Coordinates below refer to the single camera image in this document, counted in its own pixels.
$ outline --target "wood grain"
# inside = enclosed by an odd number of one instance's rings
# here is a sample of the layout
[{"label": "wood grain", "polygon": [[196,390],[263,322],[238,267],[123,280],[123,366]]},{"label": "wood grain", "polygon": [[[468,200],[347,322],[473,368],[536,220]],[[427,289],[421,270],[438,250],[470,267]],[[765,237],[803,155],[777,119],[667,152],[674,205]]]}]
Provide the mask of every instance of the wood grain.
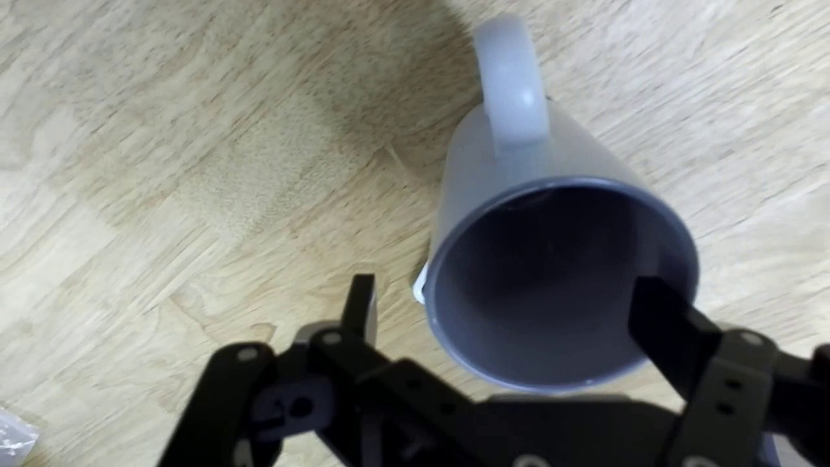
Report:
[{"label": "wood grain", "polygon": [[[692,226],[700,307],[830,340],[830,4],[0,0],[0,403],[30,466],[152,466],[217,346],[286,349],[355,270],[386,354],[492,392],[408,290],[500,10]],[[678,405],[650,368],[606,390]],[[330,462],[307,440],[279,466]]]}]

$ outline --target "white mug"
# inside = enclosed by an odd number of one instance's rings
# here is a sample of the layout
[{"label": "white mug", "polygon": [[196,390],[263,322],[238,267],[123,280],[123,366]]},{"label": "white mug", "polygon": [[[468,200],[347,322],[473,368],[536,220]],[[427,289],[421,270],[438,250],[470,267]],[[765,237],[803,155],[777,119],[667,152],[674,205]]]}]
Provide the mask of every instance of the white mug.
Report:
[{"label": "white mug", "polygon": [[414,283],[438,342],[470,372],[532,392],[582,390],[639,366],[639,276],[688,299],[685,223],[545,98],[521,21],[474,31],[486,104],[456,128],[427,266]]}]

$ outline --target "ceramic mug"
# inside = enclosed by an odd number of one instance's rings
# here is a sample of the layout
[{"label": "ceramic mug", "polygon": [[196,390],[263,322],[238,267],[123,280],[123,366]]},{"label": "ceramic mug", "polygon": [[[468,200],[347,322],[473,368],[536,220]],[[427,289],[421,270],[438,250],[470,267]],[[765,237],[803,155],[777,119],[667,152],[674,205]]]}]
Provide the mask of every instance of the ceramic mug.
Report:
[{"label": "ceramic mug", "polygon": [[560,392],[639,366],[639,276],[688,299],[697,253],[678,213],[553,104],[513,17],[474,31],[486,104],[456,128],[414,285],[438,342],[513,390]]}]

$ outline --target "wooden floor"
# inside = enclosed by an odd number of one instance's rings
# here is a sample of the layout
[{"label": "wooden floor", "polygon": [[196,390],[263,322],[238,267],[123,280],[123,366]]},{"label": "wooden floor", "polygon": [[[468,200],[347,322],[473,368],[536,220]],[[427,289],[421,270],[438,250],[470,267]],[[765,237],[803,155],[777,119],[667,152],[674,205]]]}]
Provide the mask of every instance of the wooden floor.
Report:
[{"label": "wooden floor", "polygon": [[[41,430],[30,466],[152,466],[217,346],[286,349],[355,270],[386,354],[492,392],[410,280],[481,101],[470,28],[503,8],[696,232],[700,307],[830,340],[828,0],[0,0],[0,405]],[[649,368],[609,390],[678,405]]]}]

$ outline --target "mug handle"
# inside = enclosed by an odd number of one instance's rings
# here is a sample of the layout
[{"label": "mug handle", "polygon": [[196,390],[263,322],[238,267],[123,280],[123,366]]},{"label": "mug handle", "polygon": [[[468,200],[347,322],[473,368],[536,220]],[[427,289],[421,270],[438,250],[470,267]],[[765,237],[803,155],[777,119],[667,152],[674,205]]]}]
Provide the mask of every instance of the mug handle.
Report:
[{"label": "mug handle", "polygon": [[499,17],[474,31],[486,113],[499,145],[540,144],[549,136],[536,49],[518,17]]}]

